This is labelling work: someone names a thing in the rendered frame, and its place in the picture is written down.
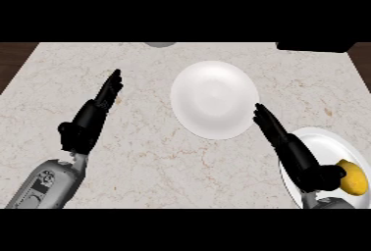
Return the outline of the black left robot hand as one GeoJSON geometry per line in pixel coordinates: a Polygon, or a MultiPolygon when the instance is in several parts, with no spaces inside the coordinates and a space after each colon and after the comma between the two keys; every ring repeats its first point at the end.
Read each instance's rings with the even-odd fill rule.
{"type": "Polygon", "coordinates": [[[103,83],[96,98],[84,103],[73,120],[60,123],[57,126],[63,151],[84,155],[90,154],[102,133],[109,109],[121,89],[119,69],[115,69],[103,83]]]}

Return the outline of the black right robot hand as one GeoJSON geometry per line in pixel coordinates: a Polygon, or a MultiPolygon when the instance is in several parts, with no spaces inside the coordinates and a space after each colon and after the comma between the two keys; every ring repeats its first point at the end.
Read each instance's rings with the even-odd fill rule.
{"type": "Polygon", "coordinates": [[[273,113],[255,104],[254,122],[273,148],[288,177],[298,189],[310,193],[332,191],[340,187],[345,171],[338,165],[320,165],[300,138],[288,133],[273,113]]]}

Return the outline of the white round plate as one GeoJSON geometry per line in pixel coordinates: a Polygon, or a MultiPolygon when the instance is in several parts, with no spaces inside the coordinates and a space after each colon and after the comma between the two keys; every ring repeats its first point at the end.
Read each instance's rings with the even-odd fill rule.
{"type": "Polygon", "coordinates": [[[171,108],[184,129],[205,139],[230,139],[252,125],[260,95],[245,72],[220,61],[202,61],[178,73],[171,108]]]}
{"type": "MultiPolygon", "coordinates": [[[[303,141],[320,165],[337,165],[337,162],[344,159],[360,167],[366,175],[368,191],[363,195],[353,196],[347,194],[338,187],[338,189],[332,191],[313,191],[316,193],[316,198],[322,199],[325,197],[337,197],[341,198],[353,206],[353,209],[371,209],[371,165],[368,164],[359,151],[335,133],[317,127],[303,127],[291,133],[303,141]]],[[[292,183],[280,163],[277,163],[277,167],[280,170],[282,181],[289,196],[297,206],[304,209],[301,194],[306,192],[303,192],[292,183]]]]}

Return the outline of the yellow lemon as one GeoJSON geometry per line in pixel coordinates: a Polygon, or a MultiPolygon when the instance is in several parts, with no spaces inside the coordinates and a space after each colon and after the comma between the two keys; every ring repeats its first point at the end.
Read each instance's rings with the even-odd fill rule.
{"type": "Polygon", "coordinates": [[[341,159],[337,165],[344,169],[345,175],[340,179],[340,189],[353,196],[360,196],[368,191],[368,179],[360,167],[341,159]]]}

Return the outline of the black appliance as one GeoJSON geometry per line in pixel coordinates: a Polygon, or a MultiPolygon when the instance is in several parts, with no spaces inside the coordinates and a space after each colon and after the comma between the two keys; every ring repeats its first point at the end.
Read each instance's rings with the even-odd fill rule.
{"type": "Polygon", "coordinates": [[[353,42],[276,42],[277,50],[344,53],[353,42]]]}

